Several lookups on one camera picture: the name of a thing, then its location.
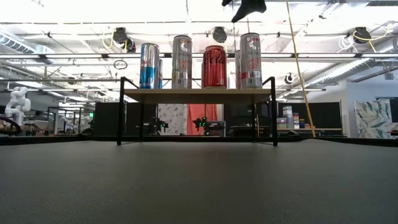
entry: soda can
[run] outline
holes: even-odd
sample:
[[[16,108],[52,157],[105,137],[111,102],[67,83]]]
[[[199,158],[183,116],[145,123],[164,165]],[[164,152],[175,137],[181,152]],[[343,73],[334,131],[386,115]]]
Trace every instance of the soda can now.
[[[172,88],[192,88],[192,39],[186,35],[173,40]]]
[[[242,89],[241,81],[241,51],[237,50],[235,52],[235,83],[237,90]]]
[[[260,35],[241,36],[241,84],[245,88],[262,88]]]
[[[156,72],[155,86],[157,89],[162,89],[163,81],[163,60],[159,59],[159,66]]]
[[[203,53],[202,88],[227,88],[226,85],[226,52],[222,46],[209,46]]]
[[[156,74],[159,69],[159,46],[156,44],[141,45],[141,70],[139,88],[154,89]]]

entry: gray mat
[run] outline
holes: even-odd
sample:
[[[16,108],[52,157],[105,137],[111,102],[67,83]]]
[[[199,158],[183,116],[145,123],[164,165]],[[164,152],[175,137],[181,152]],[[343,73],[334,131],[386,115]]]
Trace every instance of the gray mat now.
[[[398,223],[398,149],[307,140],[0,147],[0,223]]]

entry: can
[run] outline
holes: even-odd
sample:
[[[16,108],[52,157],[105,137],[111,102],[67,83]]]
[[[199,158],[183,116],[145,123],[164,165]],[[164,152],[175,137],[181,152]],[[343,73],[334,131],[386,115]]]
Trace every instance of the can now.
[[[159,59],[159,66],[156,72],[155,86],[157,89],[162,89],[163,85],[163,60]]]
[[[139,88],[154,89],[156,73],[159,68],[159,46],[156,44],[141,45],[141,70]]]
[[[172,88],[192,88],[192,39],[186,35],[173,40]]]
[[[235,84],[236,89],[242,89],[241,83],[241,51],[237,50],[235,52]]]
[[[262,88],[260,35],[248,33],[241,36],[242,88]]]
[[[222,46],[208,46],[203,53],[202,88],[226,88],[226,52]]]

